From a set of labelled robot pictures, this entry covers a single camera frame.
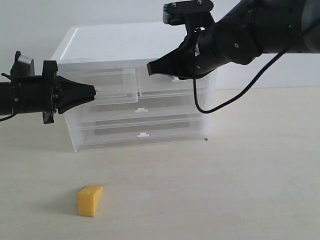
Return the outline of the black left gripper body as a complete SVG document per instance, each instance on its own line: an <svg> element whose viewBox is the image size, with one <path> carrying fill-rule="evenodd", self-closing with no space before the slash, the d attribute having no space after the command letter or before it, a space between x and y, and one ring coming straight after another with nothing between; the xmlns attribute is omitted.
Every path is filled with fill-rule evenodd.
<svg viewBox="0 0 320 240"><path fill-rule="evenodd" d="M21 75L18 64L10 71L13 114L42 113L44 124L54 123L56 111L54 88L58 65L55 60L45 60L41 75Z"/></svg>

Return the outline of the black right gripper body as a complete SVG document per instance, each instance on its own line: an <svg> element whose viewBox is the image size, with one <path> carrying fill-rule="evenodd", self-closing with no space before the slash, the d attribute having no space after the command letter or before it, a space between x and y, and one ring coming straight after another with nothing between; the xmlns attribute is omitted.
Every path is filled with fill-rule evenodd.
<svg viewBox="0 0 320 240"><path fill-rule="evenodd" d="M198 75L203 78L215 69L231 62L219 50L212 30L198 32L197 39L192 43L189 49L195 49L194 76Z"/></svg>

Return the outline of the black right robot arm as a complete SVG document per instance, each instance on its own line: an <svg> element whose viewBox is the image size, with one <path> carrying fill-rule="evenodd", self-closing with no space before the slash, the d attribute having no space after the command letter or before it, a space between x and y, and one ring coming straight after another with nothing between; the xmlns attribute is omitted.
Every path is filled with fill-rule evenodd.
<svg viewBox="0 0 320 240"><path fill-rule="evenodd" d="M186 36L178 48L147 64L149 75L200 79L223 65L248 65L285 47L291 54L320 51L319 27L303 35L320 16L317 0L242 0L218 21L213 8L210 0L164 5L163 22L184 25Z"/></svg>

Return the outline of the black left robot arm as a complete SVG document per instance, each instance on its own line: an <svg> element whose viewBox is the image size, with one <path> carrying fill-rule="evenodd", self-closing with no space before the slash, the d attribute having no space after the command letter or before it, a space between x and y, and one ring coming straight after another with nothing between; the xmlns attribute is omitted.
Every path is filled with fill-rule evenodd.
<svg viewBox="0 0 320 240"><path fill-rule="evenodd" d="M45 60L41 75L2 73L9 81L0 84L0 114L5 116L1 121L19 114L42 113L43 123L53 124L55 113L63 114L95 99L93 85L68 80L57 72L57 62Z"/></svg>

